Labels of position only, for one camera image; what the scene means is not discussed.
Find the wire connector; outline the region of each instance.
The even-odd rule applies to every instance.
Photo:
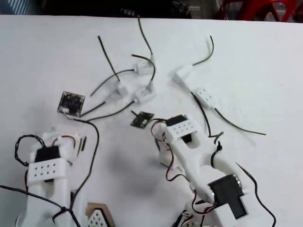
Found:
[[[134,101],[139,104],[144,104],[152,99],[154,99],[157,96],[155,87],[153,85],[153,81],[150,81],[149,84],[144,87],[143,89],[140,89],[137,91],[134,95]]]
[[[216,101],[214,100],[213,96],[206,90],[206,88],[199,88],[196,91],[196,97],[201,105],[206,109],[215,108]]]
[[[182,67],[181,69],[179,69],[178,71],[176,71],[176,73],[173,77],[173,80],[186,91],[190,91],[190,89],[186,83],[186,78],[191,74],[192,70],[193,70],[192,65],[186,65],[186,66]]]
[[[150,60],[156,66],[156,60],[155,60],[154,55],[151,55]],[[150,62],[148,62],[148,61],[140,61],[140,62],[136,63],[134,71],[136,73],[138,73],[139,75],[143,76],[143,75],[152,74],[153,71],[154,71],[154,68],[153,68],[153,65]]]

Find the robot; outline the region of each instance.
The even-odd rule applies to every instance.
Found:
[[[222,133],[213,143],[190,115],[156,123],[160,126],[154,137],[160,162],[168,167],[167,180],[182,176],[195,194],[173,227],[250,226],[260,206],[257,195],[249,187],[249,173],[224,154],[218,141]],[[181,173],[169,179],[172,168]]]

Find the red wire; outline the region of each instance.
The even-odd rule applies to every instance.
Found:
[[[168,178],[169,171],[170,171],[172,165],[174,164],[174,154],[172,153],[172,149],[171,149],[170,145],[167,144],[167,146],[169,147],[168,150],[170,150],[170,152],[171,152],[171,162],[170,162],[170,165],[167,168],[167,171],[166,171],[166,174],[165,174],[166,180],[168,180],[169,182],[171,182],[171,181],[175,180],[178,176],[183,176],[189,182],[188,178],[184,174],[177,174],[177,175],[175,175],[171,179]]]
[[[192,215],[192,216],[188,217],[187,219],[185,219],[185,220],[182,222],[181,227],[183,227],[183,225],[184,225],[186,222],[188,222],[189,220],[193,219],[193,217],[194,217],[194,215]]]
[[[194,192],[195,192],[195,197],[194,197],[194,200],[193,200],[192,203],[191,203],[191,208],[193,209],[194,212],[196,212],[197,214],[205,215],[205,214],[208,214],[209,212],[211,212],[213,209],[216,208],[216,204],[214,204],[213,206],[206,207],[206,208],[204,209],[203,212],[197,211],[197,210],[194,208],[194,204],[195,204],[195,201],[196,201],[196,199],[197,199],[197,191],[194,190]]]
[[[152,132],[152,130],[153,130],[153,128],[155,127],[155,125],[157,124],[157,123],[165,123],[165,122],[163,122],[163,121],[156,121],[153,125],[152,125],[152,127],[151,127],[151,134],[152,134],[152,136],[157,140],[157,141],[161,141],[160,139],[158,139],[157,137],[155,137],[155,135],[153,134],[153,132]]]

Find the white table surface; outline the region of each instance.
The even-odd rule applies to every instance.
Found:
[[[242,133],[208,111],[213,132],[224,131],[224,152],[257,179],[259,196],[277,217],[277,225],[300,226],[303,197],[301,97],[303,25],[213,20],[142,19],[158,62],[156,99],[123,113],[95,121],[101,140],[93,173],[83,188],[89,201],[105,203],[116,226],[169,227],[193,197],[184,179],[165,180],[165,167],[150,134],[129,126],[130,110],[168,118],[190,113],[205,126],[193,98],[175,85],[172,72],[208,55],[209,35],[215,42],[211,59],[195,67],[191,88],[206,87],[218,108],[238,125],[267,136]],[[149,56],[136,19],[97,17],[0,16],[0,183],[24,188],[25,168],[14,159],[19,136],[42,133],[56,125],[88,133],[86,152],[72,167],[76,188],[86,176],[96,134],[92,127],[70,122],[56,112],[63,91],[87,95],[84,106],[100,103],[115,83],[94,97],[89,93],[112,74],[100,48],[101,35],[117,71],[131,69]],[[135,91],[150,76],[133,73],[121,80]],[[120,109],[130,97],[104,106],[90,116]],[[21,142],[25,159],[32,140]],[[24,210],[24,195],[0,190],[1,226],[13,226]],[[261,210],[258,226],[271,226]]]

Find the white plastic part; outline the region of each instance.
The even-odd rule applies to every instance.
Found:
[[[177,139],[197,131],[194,122],[186,120],[166,128],[165,137],[167,143],[174,143]]]
[[[28,167],[27,184],[32,185],[40,181],[66,177],[68,165],[68,162],[63,158],[32,163]]]
[[[153,82],[150,81],[146,87],[140,89],[135,93],[134,100],[139,104],[145,104],[154,99],[156,96],[157,93],[155,87],[153,85]]]
[[[105,218],[100,210],[95,210],[89,218],[89,227],[107,227]]]
[[[190,91],[190,89],[186,83],[186,78],[191,74],[192,70],[192,65],[186,65],[176,71],[175,75],[173,76],[173,80],[187,91]]]
[[[215,225],[217,227],[234,227],[237,225],[230,206],[226,203],[211,211],[204,220],[204,225]]]
[[[117,83],[116,90],[122,98],[125,98],[128,95],[127,87],[122,82]]]
[[[62,138],[62,135],[69,135],[75,139]],[[55,139],[55,144],[59,146],[61,156],[71,158],[75,155],[80,146],[82,136],[71,134],[63,131],[50,131],[43,134],[42,139],[46,146],[51,146]],[[33,146],[33,150],[41,148],[37,143]],[[70,166],[66,158],[51,159],[43,162],[35,161],[36,152],[33,151],[30,155],[31,163],[28,167],[27,185],[30,193],[47,198],[58,203],[62,207],[69,207],[71,203],[71,188],[68,181]],[[81,226],[87,226],[88,218],[85,216],[87,203],[84,201],[80,192],[75,200],[73,211]],[[59,215],[55,219],[55,224],[52,221],[52,216],[60,211],[60,208],[37,199],[32,196],[27,197],[27,208],[24,214],[18,218],[18,227],[75,227],[75,223],[69,212]]]
[[[151,56],[150,60],[156,67],[156,60],[155,60],[154,55]],[[153,65],[146,60],[138,62],[135,67],[135,72],[141,76],[152,74],[153,71],[154,71]]]
[[[196,97],[203,107],[206,109],[215,108],[215,100],[213,96],[206,90],[206,88],[200,88],[196,91]]]

